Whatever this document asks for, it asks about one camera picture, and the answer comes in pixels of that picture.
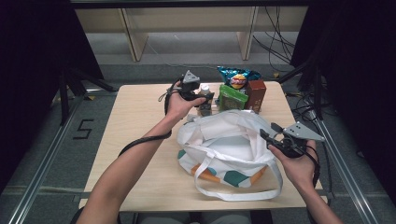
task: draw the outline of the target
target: bottle cap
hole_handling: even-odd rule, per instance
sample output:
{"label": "bottle cap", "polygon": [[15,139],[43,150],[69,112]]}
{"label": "bottle cap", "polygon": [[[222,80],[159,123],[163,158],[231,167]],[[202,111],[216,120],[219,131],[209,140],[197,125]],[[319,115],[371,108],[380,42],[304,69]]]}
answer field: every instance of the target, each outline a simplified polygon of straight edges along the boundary
{"label": "bottle cap", "polygon": [[209,85],[203,84],[201,86],[201,94],[206,95],[208,93],[210,93]]}

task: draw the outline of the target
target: right arm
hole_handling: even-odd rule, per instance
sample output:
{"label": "right arm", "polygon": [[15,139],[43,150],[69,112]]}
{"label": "right arm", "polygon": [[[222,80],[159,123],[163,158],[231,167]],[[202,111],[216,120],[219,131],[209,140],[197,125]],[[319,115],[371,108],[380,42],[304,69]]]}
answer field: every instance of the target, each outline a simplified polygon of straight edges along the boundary
{"label": "right arm", "polygon": [[[307,145],[316,148],[315,141],[309,140]],[[314,149],[308,147],[307,152],[316,160]],[[318,195],[312,183],[314,176],[314,163],[307,157],[291,159],[286,157],[279,149],[274,146],[268,147],[273,154],[282,162],[286,176],[299,191],[306,207],[314,220],[319,223],[343,223],[343,221],[332,211],[332,209]]]}

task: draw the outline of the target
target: white bag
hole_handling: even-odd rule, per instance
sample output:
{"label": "white bag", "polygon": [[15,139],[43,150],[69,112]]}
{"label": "white bag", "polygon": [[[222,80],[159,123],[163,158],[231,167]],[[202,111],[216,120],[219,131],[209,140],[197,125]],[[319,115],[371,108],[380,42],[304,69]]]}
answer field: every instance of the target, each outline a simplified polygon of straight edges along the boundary
{"label": "white bag", "polygon": [[[180,165],[194,175],[195,187],[204,195],[224,201],[257,201],[275,198],[283,185],[276,158],[260,137],[260,129],[275,136],[268,121],[253,112],[226,110],[194,119],[180,128],[177,142]],[[202,189],[198,177],[234,187],[248,188],[269,167],[278,188],[254,193],[228,194]]]}

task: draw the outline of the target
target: clothing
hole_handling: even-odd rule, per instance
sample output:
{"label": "clothing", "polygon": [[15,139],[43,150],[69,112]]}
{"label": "clothing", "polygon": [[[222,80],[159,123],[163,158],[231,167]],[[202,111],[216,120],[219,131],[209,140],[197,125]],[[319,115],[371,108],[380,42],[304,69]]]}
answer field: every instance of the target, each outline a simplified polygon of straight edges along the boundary
{"label": "clothing", "polygon": [[139,213],[137,224],[251,224],[249,211],[202,212],[198,220],[193,219],[187,212]]}

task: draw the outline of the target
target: left arm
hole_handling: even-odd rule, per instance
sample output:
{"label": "left arm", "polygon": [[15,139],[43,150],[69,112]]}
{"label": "left arm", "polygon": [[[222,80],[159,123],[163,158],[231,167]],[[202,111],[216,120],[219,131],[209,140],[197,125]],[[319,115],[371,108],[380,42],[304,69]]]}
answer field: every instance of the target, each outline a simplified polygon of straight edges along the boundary
{"label": "left arm", "polygon": [[[204,101],[205,98],[185,101],[178,93],[172,94],[166,116],[143,137],[169,133],[193,106]],[[141,143],[113,161],[94,186],[78,223],[116,223],[121,204],[162,142],[154,140]]]}

